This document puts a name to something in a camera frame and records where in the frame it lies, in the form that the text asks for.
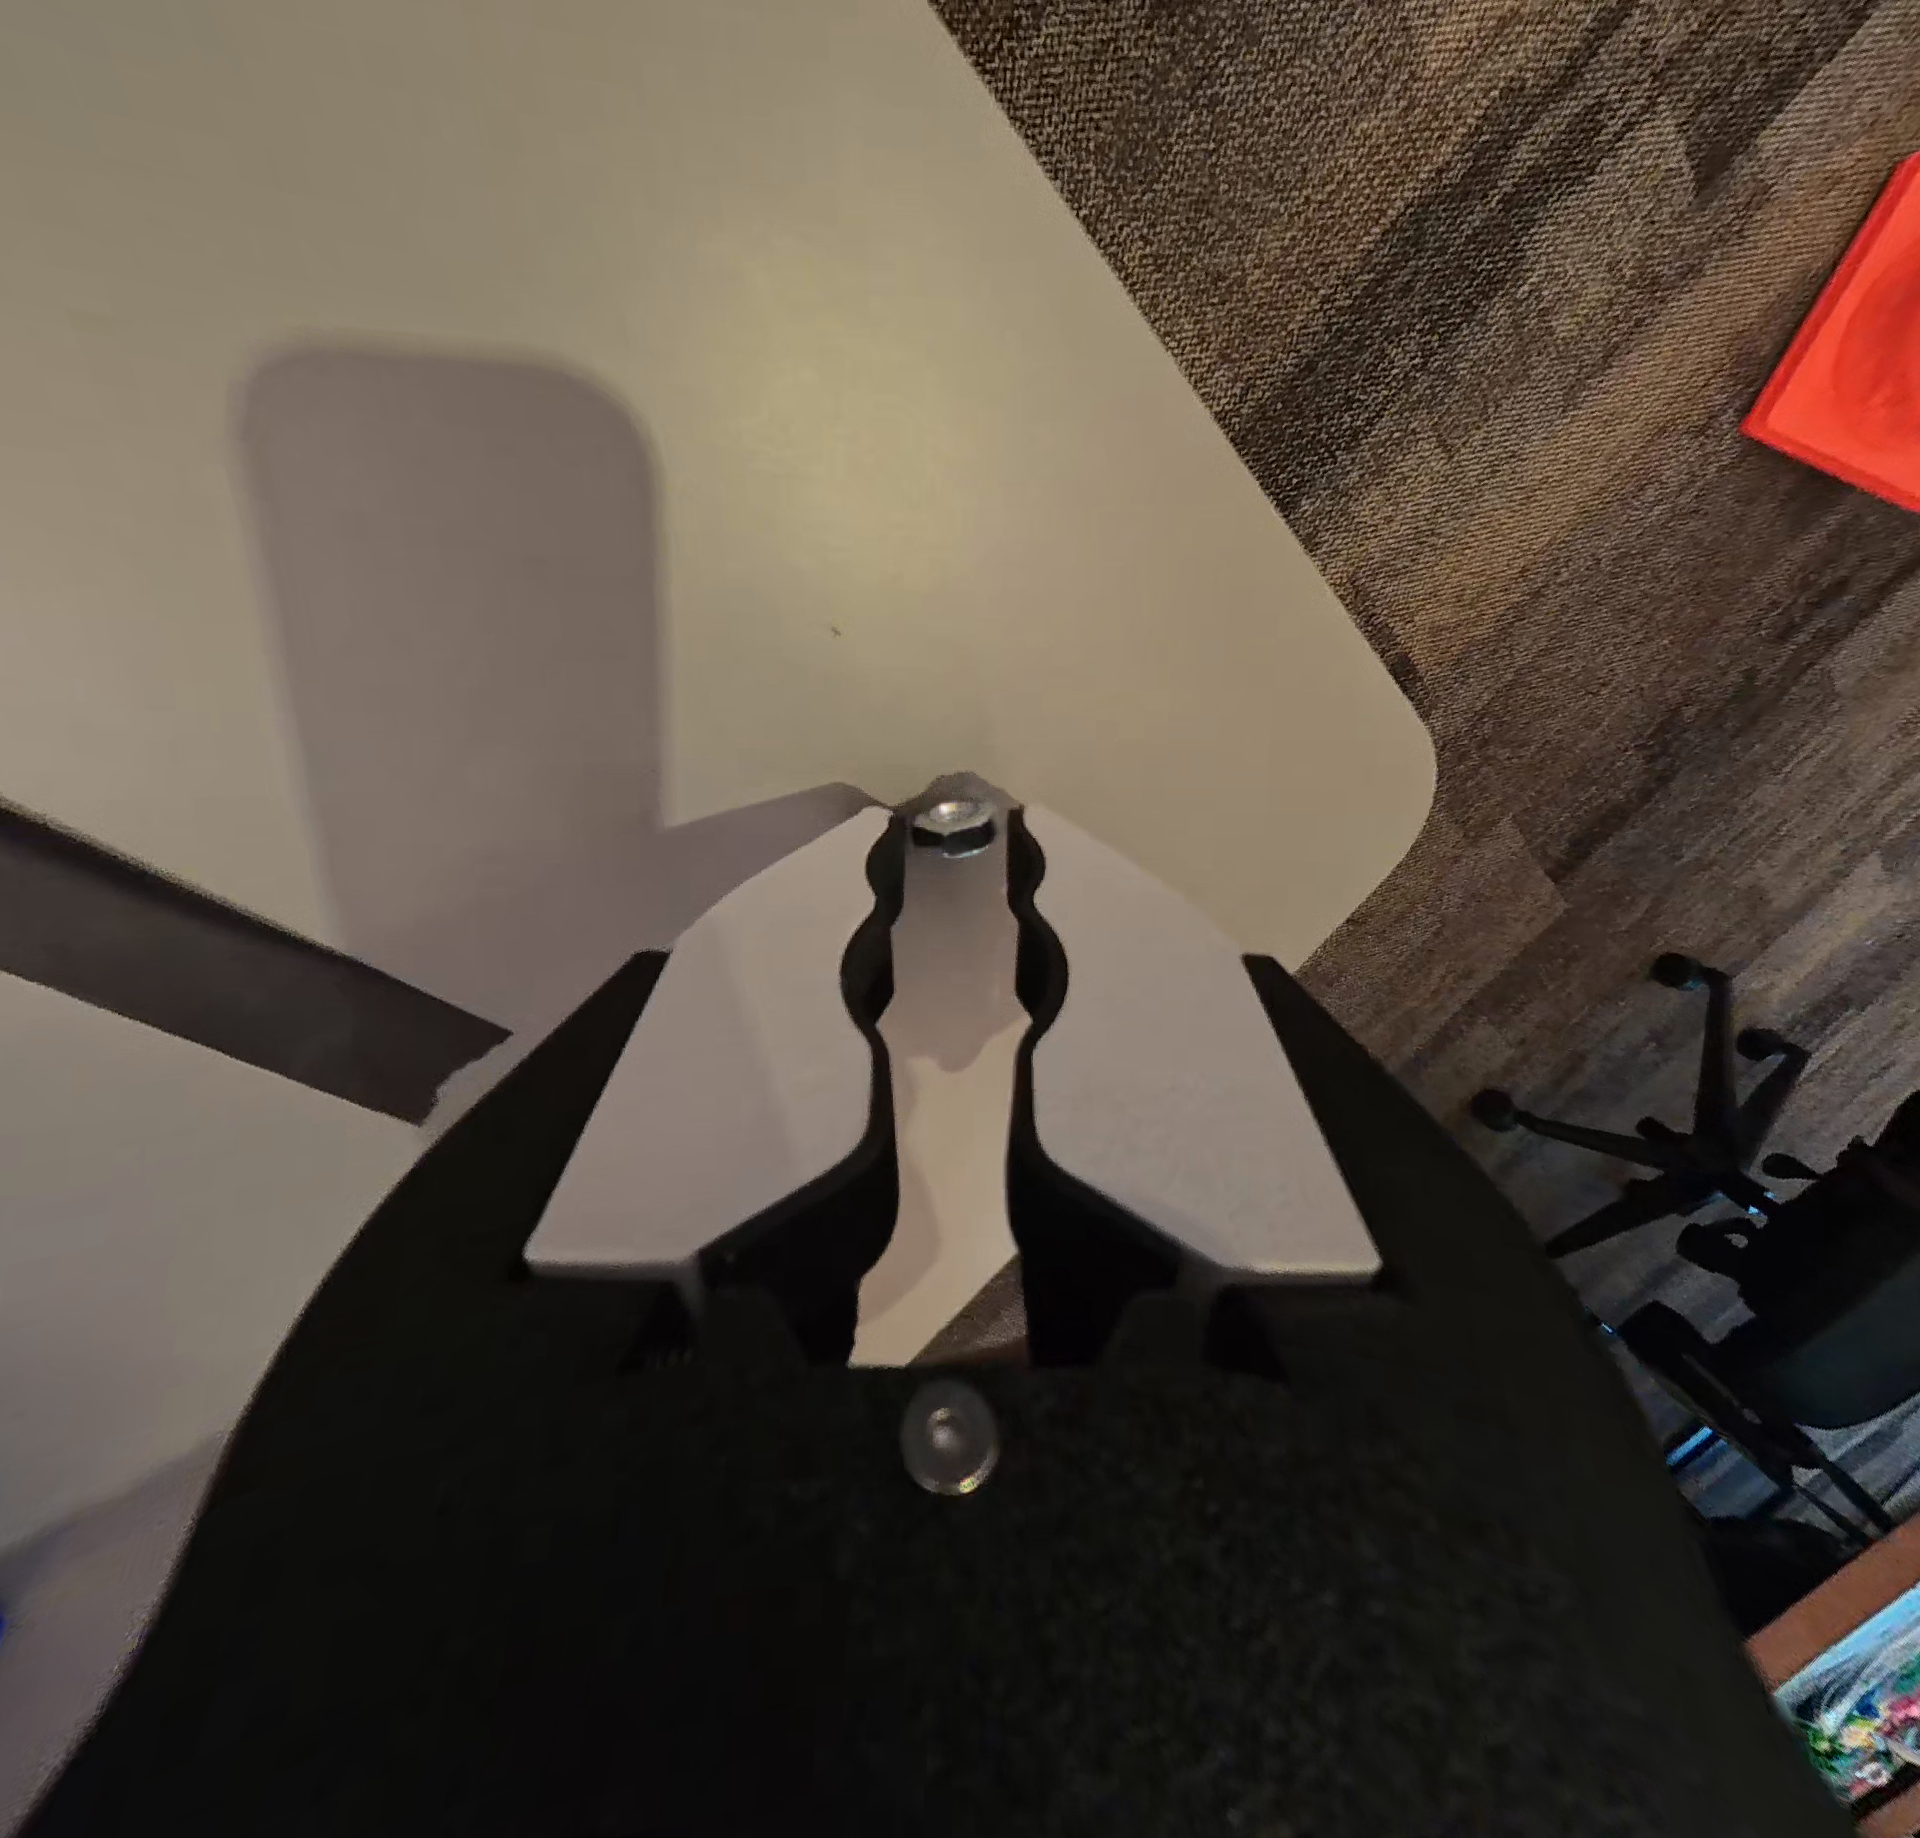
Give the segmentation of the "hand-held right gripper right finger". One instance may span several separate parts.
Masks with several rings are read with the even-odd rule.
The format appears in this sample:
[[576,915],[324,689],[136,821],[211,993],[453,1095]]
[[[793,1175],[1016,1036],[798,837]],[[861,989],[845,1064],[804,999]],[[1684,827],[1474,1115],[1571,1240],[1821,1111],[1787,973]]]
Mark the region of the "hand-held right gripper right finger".
[[1366,1289],[1380,1248],[1243,950],[1040,804],[1009,814],[1006,1213],[1033,1367],[1093,1367],[1138,1301]]

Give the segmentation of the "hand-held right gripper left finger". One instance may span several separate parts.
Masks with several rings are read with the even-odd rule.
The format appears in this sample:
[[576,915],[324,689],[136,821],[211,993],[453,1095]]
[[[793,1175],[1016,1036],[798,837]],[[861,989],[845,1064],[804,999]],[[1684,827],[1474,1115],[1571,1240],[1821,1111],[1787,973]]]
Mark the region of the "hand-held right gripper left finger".
[[532,1274],[769,1295],[845,1367],[901,1219],[892,1066],[906,824],[868,804],[679,935],[525,1244]]

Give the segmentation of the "medium silver hex bolt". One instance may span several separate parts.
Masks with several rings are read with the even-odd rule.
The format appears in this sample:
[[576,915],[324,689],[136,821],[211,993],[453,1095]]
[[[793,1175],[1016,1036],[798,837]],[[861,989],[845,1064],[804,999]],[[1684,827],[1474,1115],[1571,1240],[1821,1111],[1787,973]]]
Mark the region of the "medium silver hex bolt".
[[973,770],[945,773],[905,807],[909,845],[934,861],[971,861],[1001,837],[1004,794]]

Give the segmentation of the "grey desk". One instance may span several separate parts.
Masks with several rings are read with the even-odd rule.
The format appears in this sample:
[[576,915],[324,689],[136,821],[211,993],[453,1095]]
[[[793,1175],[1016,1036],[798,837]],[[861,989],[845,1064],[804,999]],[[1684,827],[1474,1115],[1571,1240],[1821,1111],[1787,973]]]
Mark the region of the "grey desk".
[[5,0],[5,804],[509,1032],[5,974],[5,1825],[417,1146],[940,773],[1312,956],[1427,725],[924,0]]

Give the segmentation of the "black office chair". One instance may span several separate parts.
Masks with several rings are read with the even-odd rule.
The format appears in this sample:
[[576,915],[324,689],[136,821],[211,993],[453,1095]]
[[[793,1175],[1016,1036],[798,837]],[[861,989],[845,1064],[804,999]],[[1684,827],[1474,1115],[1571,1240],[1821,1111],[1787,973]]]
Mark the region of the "black office chair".
[[1735,1025],[1731,977],[1664,952],[1650,978],[1704,993],[1707,1022],[1686,1131],[1654,1117],[1633,1133],[1588,1128],[1487,1086],[1470,1115],[1642,1170],[1642,1177],[1546,1240],[1563,1259],[1630,1231],[1681,1221],[1677,1252],[1727,1279],[1745,1319],[1708,1339],[1656,1299],[1599,1328],[1625,1344],[1695,1424],[1746,1459],[1779,1499],[1802,1497],[1845,1537],[1893,1531],[1886,1506],[1815,1441],[1886,1418],[1918,1391],[1918,1097],[1874,1137],[1817,1170],[1765,1153],[1809,1069],[1805,1044]]

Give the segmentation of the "brown wooden table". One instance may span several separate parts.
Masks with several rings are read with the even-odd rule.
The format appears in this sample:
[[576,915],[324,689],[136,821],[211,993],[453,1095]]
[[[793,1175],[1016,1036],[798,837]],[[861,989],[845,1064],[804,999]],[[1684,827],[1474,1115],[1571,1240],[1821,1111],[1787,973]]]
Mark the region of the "brown wooden table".
[[[1918,1638],[1917,1519],[1908,1519],[1896,1531],[1871,1544],[1844,1569],[1798,1599],[1777,1622],[1757,1631],[1749,1640],[1746,1651],[1775,1702],[1775,1691],[1787,1678],[1836,1646],[1885,1643],[1906,1635],[1917,1635]],[[1881,1802],[1876,1808],[1847,1809],[1844,1803],[1841,1808],[1847,1811],[1858,1833],[1917,1833],[1918,1774],[1906,1790],[1890,1795],[1888,1802]]]

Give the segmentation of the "colourful printed sheet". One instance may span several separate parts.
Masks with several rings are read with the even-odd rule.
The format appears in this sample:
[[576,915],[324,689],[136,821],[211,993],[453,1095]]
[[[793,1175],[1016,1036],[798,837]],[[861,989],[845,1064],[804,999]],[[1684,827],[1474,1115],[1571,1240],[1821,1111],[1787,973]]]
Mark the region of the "colourful printed sheet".
[[1917,1779],[1917,1635],[1841,1645],[1787,1678],[1775,1702],[1847,1809],[1876,1808]]

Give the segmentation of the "orange traffic cone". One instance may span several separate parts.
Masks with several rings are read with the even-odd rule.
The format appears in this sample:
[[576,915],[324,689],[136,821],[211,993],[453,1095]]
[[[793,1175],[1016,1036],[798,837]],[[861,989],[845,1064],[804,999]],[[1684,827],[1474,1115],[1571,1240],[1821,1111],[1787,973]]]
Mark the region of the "orange traffic cone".
[[1741,432],[1918,511],[1918,156],[1888,178]]

